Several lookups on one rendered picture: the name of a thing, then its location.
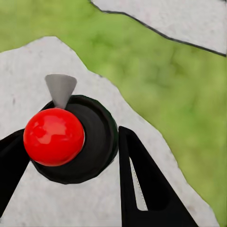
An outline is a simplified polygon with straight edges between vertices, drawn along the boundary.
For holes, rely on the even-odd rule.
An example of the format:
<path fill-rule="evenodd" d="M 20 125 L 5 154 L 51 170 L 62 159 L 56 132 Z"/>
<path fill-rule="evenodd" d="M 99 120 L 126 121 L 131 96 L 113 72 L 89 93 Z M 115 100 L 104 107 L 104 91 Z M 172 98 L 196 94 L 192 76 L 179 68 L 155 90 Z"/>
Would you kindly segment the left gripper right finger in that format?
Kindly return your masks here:
<path fill-rule="evenodd" d="M 122 227 L 198 227 L 136 133 L 118 131 Z M 130 158 L 148 211 L 137 208 Z"/>

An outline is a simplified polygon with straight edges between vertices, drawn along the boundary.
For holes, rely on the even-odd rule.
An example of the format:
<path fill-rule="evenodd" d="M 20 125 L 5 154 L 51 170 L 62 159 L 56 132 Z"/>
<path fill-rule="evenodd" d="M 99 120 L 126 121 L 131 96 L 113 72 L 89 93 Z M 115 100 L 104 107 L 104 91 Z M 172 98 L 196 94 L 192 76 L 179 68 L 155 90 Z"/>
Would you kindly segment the insectifuge atomizer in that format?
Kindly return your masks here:
<path fill-rule="evenodd" d="M 30 161 L 61 184 L 97 177 L 119 152 L 114 118 L 98 100 L 72 95 L 76 78 L 55 73 L 45 80 L 52 101 L 29 120 L 23 135 Z"/>

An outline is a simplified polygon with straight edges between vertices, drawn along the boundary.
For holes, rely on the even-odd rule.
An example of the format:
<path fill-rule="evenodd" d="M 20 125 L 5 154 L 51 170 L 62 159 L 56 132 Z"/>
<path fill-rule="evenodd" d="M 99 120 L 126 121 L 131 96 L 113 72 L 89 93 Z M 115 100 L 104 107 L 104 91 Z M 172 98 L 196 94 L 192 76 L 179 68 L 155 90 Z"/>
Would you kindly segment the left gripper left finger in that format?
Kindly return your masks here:
<path fill-rule="evenodd" d="M 0 218 L 30 162 L 23 142 L 24 130 L 0 140 Z"/>

